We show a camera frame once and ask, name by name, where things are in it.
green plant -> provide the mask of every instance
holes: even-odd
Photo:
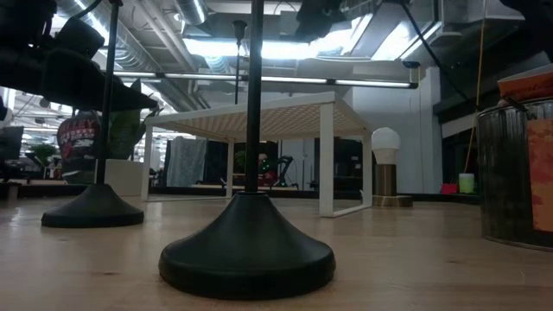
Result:
[[[45,143],[32,146],[30,149],[35,153],[36,159],[38,159],[44,166],[48,165],[48,158],[55,155],[58,151],[58,149],[54,146]]]
[[[137,79],[130,88],[141,92],[140,79]],[[161,111],[162,109],[155,109],[146,118],[155,117]],[[135,149],[135,145],[140,142],[146,132],[144,121],[140,122],[140,110],[113,112],[111,114],[108,158],[118,160],[129,159]]]
[[[234,154],[234,161],[236,162],[236,166],[241,172],[245,171],[245,151],[239,151],[236,154]]]

lamp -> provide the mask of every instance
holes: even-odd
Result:
[[[396,163],[401,146],[399,135],[384,127],[372,133],[372,152],[377,159],[376,191],[372,196],[374,206],[413,206],[411,197],[397,195]]]

metal bucket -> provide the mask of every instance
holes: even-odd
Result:
[[[526,102],[524,107],[527,112],[511,106],[493,107],[478,116],[482,234],[501,243],[553,251],[553,231],[536,225],[536,204],[532,205],[532,191],[535,194],[536,190],[531,184],[529,157],[534,145],[529,147],[528,140],[529,125],[553,119],[553,99]],[[543,169],[553,175],[553,165]]]

desk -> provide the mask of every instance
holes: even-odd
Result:
[[[176,113],[146,119],[146,146],[143,166],[142,199],[148,200],[148,175],[154,127],[203,136],[228,143],[226,195],[232,196],[234,144],[246,140],[247,106]],[[265,141],[321,139],[319,214],[338,217],[372,204],[372,147],[369,125],[335,92],[298,96],[264,102],[261,105],[260,137]],[[363,137],[363,203],[334,211],[334,137]]]

